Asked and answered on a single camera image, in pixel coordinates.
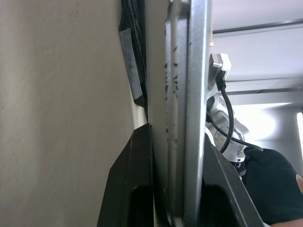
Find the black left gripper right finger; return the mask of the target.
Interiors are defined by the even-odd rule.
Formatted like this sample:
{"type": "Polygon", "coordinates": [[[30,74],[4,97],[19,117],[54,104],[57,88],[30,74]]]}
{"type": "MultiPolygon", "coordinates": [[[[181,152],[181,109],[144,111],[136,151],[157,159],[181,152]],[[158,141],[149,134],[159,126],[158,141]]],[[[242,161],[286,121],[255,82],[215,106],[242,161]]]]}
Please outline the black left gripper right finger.
{"type": "Polygon", "coordinates": [[[234,166],[205,135],[202,227],[264,226],[234,166]]]}

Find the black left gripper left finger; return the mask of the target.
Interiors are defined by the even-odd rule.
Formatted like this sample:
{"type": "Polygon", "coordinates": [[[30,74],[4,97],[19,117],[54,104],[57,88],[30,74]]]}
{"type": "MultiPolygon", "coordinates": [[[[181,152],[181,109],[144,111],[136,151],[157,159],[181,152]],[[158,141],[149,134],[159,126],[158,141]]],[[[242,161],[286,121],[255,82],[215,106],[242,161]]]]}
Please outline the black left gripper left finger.
{"type": "Polygon", "coordinates": [[[98,227],[153,226],[152,127],[135,129],[110,168],[98,227]]]}

